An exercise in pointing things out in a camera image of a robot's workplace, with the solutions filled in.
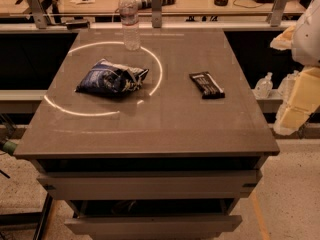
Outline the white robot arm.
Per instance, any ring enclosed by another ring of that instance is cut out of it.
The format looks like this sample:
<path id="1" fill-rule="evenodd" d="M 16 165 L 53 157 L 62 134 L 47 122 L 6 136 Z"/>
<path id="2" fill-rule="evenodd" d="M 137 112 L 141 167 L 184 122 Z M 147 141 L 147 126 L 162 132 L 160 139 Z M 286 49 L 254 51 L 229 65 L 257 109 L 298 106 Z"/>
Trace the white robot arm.
<path id="1" fill-rule="evenodd" d="M 279 135 L 291 135 L 320 107 L 320 0 L 313 0 L 295 25 L 274 38 L 270 47 L 290 49 L 303 69 L 289 84 L 274 124 Z"/>

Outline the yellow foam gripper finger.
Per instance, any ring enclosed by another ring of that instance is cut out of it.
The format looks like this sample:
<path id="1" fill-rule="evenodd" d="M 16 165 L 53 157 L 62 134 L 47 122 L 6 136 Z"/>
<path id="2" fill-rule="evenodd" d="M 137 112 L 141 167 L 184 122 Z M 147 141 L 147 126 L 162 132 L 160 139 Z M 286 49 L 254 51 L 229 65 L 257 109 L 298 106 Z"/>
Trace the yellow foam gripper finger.
<path id="1" fill-rule="evenodd" d="M 275 37 L 271 43 L 270 47 L 276 50 L 291 50 L 292 49 L 292 39 L 293 33 L 295 31 L 296 26 L 292 25 L 285 29 L 281 34 Z"/>
<path id="2" fill-rule="evenodd" d="M 288 99 L 280 106 L 273 129 L 291 135 L 320 107 L 320 68 L 305 66 L 296 76 Z"/>

